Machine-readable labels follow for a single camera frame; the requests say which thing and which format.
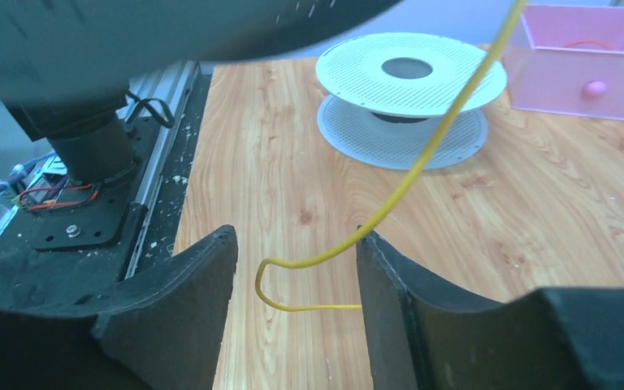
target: yellow cable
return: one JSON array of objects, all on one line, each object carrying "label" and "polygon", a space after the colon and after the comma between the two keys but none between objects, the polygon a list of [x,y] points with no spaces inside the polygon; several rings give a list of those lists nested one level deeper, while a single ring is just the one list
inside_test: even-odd
[{"label": "yellow cable", "polygon": [[453,121],[462,110],[462,107],[467,103],[470,95],[477,89],[479,83],[487,75],[487,72],[489,72],[489,68],[491,68],[494,62],[501,56],[501,51],[503,51],[505,45],[508,43],[510,35],[513,33],[515,25],[518,22],[518,18],[522,14],[522,11],[525,9],[525,3],[526,0],[516,0],[516,2],[513,4],[511,9],[509,10],[508,15],[506,16],[505,22],[501,26],[496,36],[496,40],[489,48],[488,54],[484,57],[482,63],[479,64],[479,67],[474,72],[472,77],[467,81],[465,87],[463,87],[462,91],[458,94],[455,101],[453,101],[453,104],[446,111],[446,115],[444,115],[444,118],[439,123],[439,127],[436,128],[434,136],[429,140],[429,143],[420,154],[418,160],[405,175],[405,178],[398,185],[396,191],[391,195],[391,197],[389,197],[386,203],[384,203],[383,206],[379,208],[379,211],[377,211],[376,214],[374,214],[353,235],[351,235],[338,246],[329,250],[326,253],[314,256],[313,258],[301,262],[290,262],[280,258],[267,258],[259,264],[259,268],[257,269],[257,276],[255,277],[254,281],[254,289],[258,297],[262,301],[264,301],[264,303],[275,309],[288,312],[308,310],[357,310],[362,308],[361,305],[308,305],[297,307],[281,305],[272,301],[262,291],[262,275],[264,275],[264,270],[269,264],[273,264],[282,268],[288,268],[289,270],[299,270],[301,268],[314,267],[323,262],[326,262],[327,260],[334,258],[339,254],[342,254],[344,251],[350,249],[352,246],[357,244],[358,241],[360,241],[371,231],[373,231],[377,227],[377,225],[379,225],[379,223],[381,223],[381,221],[386,218],[386,216],[393,210],[393,208],[396,207],[396,204],[400,202],[403,196],[408,192],[410,186],[413,185],[415,180],[424,171],[424,167],[429,163],[431,156],[439,148],[441,141],[443,141],[446,137],[446,132],[451,128],[451,125],[453,125]]}]

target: electrical wires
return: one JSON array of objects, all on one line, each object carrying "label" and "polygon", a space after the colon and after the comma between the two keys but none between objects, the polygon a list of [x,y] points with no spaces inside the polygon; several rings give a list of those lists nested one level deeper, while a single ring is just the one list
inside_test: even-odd
[{"label": "electrical wires", "polygon": [[280,303],[272,301],[262,291],[262,276],[264,275],[264,270],[270,264],[278,267],[287,268],[289,270],[299,270],[302,268],[314,267],[323,262],[326,262],[327,260],[334,258],[339,254],[342,254],[344,251],[350,249],[355,244],[357,244],[363,237],[365,237],[372,230],[374,230],[389,213],[391,213],[393,208],[396,207],[396,204],[400,202],[403,196],[408,192],[415,180],[422,174],[424,167],[429,163],[431,156],[439,148],[441,141],[443,141],[446,137],[446,133],[448,132],[449,128],[451,128],[453,121],[455,121],[456,117],[462,110],[462,107],[467,103],[470,95],[477,89],[479,83],[487,75],[489,68],[492,67],[494,62],[501,56],[501,52],[503,51],[505,45],[508,43],[508,40],[513,33],[515,25],[517,24],[519,17],[522,14],[522,11],[525,9],[525,3],[525,0],[516,0],[516,2],[513,4],[508,15],[506,16],[505,22],[501,26],[496,36],[496,40],[489,48],[489,52],[484,57],[484,60],[482,61],[482,63],[479,64],[479,67],[474,72],[472,77],[468,80],[465,87],[463,87],[462,91],[458,94],[456,100],[449,107],[448,111],[446,111],[446,115],[439,123],[439,127],[436,129],[434,136],[429,140],[429,143],[427,143],[427,146],[425,146],[418,160],[405,175],[405,178],[398,185],[396,191],[391,195],[391,197],[389,197],[386,203],[383,204],[383,206],[379,209],[379,211],[377,211],[374,216],[372,216],[364,225],[362,225],[352,236],[348,237],[340,245],[327,251],[326,253],[322,253],[318,256],[301,262],[290,262],[280,258],[267,258],[259,264],[259,268],[257,269],[257,275],[255,276],[254,289],[258,297],[262,301],[264,301],[264,303],[277,310],[288,312],[309,310],[358,310],[362,308],[361,305],[308,305],[298,307],[281,305]]},{"label": "electrical wires", "polygon": [[61,191],[63,190],[63,187],[65,187],[67,183],[68,183],[68,176],[65,175],[63,178],[61,178],[61,180],[59,180],[56,184],[54,184],[54,187],[52,187],[51,190],[46,192],[42,201],[43,202],[49,201],[53,199],[55,196],[59,195]]},{"label": "electrical wires", "polygon": [[[68,190],[80,191],[80,190],[86,190],[86,189],[89,189],[89,196],[86,197],[82,201],[55,201],[51,199],[46,199],[45,197],[45,199],[43,199],[41,202],[31,205],[25,198],[27,195],[31,193],[36,193],[36,192],[41,192],[41,191],[62,192],[64,190],[65,191],[68,191]],[[100,184],[87,184],[87,185],[76,186],[76,187],[62,186],[61,188],[57,188],[57,186],[36,187],[36,188],[30,188],[30,189],[24,190],[22,193],[20,193],[20,195],[18,195],[18,197],[16,198],[16,202],[17,202],[18,207],[29,212],[43,211],[43,210],[63,210],[63,209],[70,210],[76,207],[84,206],[90,202],[93,202],[95,199],[97,199],[100,189],[101,189]]]}]

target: wooden table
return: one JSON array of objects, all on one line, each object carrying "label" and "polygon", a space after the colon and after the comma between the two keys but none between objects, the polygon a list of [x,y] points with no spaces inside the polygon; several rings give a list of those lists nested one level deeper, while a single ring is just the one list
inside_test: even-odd
[{"label": "wooden table", "polygon": [[[316,115],[326,93],[314,63],[214,73],[176,248],[222,224],[237,230],[217,389],[372,388],[361,312],[288,314],[254,294],[263,258],[331,248],[403,176],[350,160],[322,138]],[[624,286],[624,122],[515,111],[506,96],[484,113],[482,150],[425,173],[379,234],[499,301],[540,285]],[[264,289],[289,305],[359,303],[354,256],[302,271],[269,267]]]}]

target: bolt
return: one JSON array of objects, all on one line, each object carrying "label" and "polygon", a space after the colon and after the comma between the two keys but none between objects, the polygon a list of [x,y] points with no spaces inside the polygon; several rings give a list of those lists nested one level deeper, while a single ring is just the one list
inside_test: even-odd
[{"label": "bolt", "polygon": [[80,235],[80,228],[77,227],[77,225],[71,225],[69,227],[66,227],[66,233],[71,238],[77,237]]}]

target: white perforated disc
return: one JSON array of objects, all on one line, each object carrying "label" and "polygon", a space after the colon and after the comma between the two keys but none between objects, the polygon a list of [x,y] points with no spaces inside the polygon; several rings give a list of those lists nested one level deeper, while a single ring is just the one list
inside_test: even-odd
[{"label": "white perforated disc", "polygon": [[[316,72],[329,93],[356,106],[425,118],[446,113],[485,55],[446,37],[388,32],[334,45],[319,57]],[[488,104],[505,86],[506,73],[497,62],[462,111]]]},{"label": "white perforated disc", "polygon": [[[388,123],[371,112],[329,96],[319,107],[317,125],[327,142],[362,163],[407,171],[431,139],[441,118],[419,123]],[[472,157],[487,140],[480,110],[461,114],[425,170],[450,167]]]}]

